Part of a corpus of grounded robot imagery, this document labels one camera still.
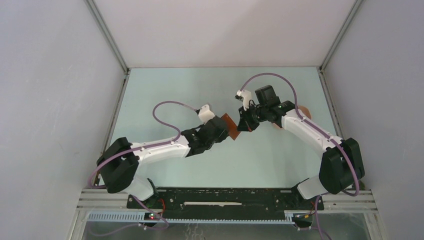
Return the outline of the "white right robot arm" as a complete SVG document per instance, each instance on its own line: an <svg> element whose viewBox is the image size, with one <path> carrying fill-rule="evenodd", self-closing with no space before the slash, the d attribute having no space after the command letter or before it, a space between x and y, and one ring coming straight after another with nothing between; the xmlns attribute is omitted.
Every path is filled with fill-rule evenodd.
<svg viewBox="0 0 424 240"><path fill-rule="evenodd" d="M324 131L296 109L293 102L280 101L271 85L257 89L255 94L258 103L248 90L236 93L235 98L243 104L238 110L239 132L252 132L261 122L270 122L297 136L321 158L318 175L294 187L290 201L295 208L304 209L318 195L338 194L365 176L360 146L355 139L342 139Z"/></svg>

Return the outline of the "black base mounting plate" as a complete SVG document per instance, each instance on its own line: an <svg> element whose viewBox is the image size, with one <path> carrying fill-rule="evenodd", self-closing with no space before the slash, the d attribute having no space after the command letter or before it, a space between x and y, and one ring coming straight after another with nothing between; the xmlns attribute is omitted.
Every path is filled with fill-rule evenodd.
<svg viewBox="0 0 424 240"><path fill-rule="evenodd" d="M322 200L315 201L290 188L160 187L145 204L167 220L285 221L289 212L323 210Z"/></svg>

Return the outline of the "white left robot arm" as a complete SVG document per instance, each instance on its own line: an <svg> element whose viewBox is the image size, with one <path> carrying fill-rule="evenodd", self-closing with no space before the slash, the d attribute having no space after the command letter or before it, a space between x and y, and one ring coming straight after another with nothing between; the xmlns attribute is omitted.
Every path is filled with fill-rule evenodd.
<svg viewBox="0 0 424 240"><path fill-rule="evenodd" d="M175 139L144 144L120 137L106 149L96 165L109 194L125 192L136 197L145 208L153 208L158 194L153 182L142 175L142 167L202 154L228 136L226 121L215 116L205 124L182 131Z"/></svg>

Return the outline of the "brown leather card holder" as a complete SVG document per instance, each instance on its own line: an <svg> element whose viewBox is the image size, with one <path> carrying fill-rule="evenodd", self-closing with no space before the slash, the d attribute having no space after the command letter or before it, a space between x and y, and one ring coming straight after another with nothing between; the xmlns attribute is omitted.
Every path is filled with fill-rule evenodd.
<svg viewBox="0 0 424 240"><path fill-rule="evenodd" d="M228 113L223 114L220 117L222 120L225 121L226 126L227 126L227 131L228 131L228 136L235 141L237 139L237 137L240 135L240 131L238 131L237 129L237 125L234 122L234 120L230 117L230 115Z"/></svg>

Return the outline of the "aluminium frame rail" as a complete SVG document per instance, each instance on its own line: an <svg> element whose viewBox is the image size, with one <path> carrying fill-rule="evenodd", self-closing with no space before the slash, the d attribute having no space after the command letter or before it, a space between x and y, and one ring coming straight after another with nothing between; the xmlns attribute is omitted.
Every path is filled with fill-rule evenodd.
<svg viewBox="0 0 424 240"><path fill-rule="evenodd" d="M119 192L109 194L104 189L84 189L77 203L77 210L121 210L127 208L129 199L127 193ZM352 197L344 193L336 195L324 195L320 201L324 210L329 213L377 213L377 205L370 191L362 191L358 196ZM239 206L243 203L241 199L235 200L184 200L184 205L206 205L206 206Z"/></svg>

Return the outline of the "pink plastic tray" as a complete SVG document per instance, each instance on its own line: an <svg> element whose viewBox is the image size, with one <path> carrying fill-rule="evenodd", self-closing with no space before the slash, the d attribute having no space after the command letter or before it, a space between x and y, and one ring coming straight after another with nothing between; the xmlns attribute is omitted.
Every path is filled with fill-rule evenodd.
<svg viewBox="0 0 424 240"><path fill-rule="evenodd" d="M301 111L301 113L305 115L306 117L308 117L309 119L312 119L312 115L307 107L303 105L299 105L298 110ZM272 126L276 129L284 129L283 127L279 127L276 123L272 123Z"/></svg>

